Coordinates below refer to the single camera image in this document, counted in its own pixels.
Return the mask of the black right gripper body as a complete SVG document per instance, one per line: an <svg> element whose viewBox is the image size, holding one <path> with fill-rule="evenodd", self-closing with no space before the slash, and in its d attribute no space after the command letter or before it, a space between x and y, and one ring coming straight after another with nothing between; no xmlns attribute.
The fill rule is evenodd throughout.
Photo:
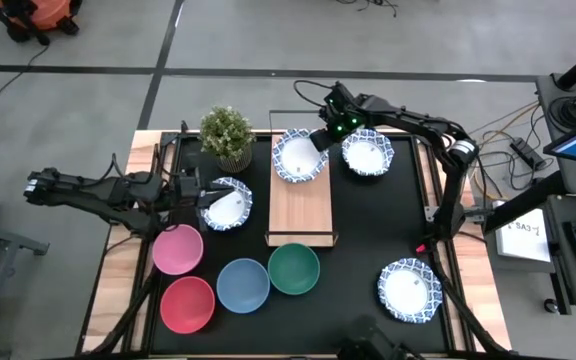
<svg viewBox="0 0 576 360"><path fill-rule="evenodd" d="M366 126L355 98L341 82L336 82L324 98L321 118L329 136L348 136Z"/></svg>

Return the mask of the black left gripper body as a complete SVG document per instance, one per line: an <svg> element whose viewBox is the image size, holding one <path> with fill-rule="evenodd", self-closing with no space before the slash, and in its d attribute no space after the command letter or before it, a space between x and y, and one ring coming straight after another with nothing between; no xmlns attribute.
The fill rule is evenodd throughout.
<svg viewBox="0 0 576 360"><path fill-rule="evenodd" d="M200 169L191 167L170 174L170 186L174 204L197 204L202 195Z"/></svg>

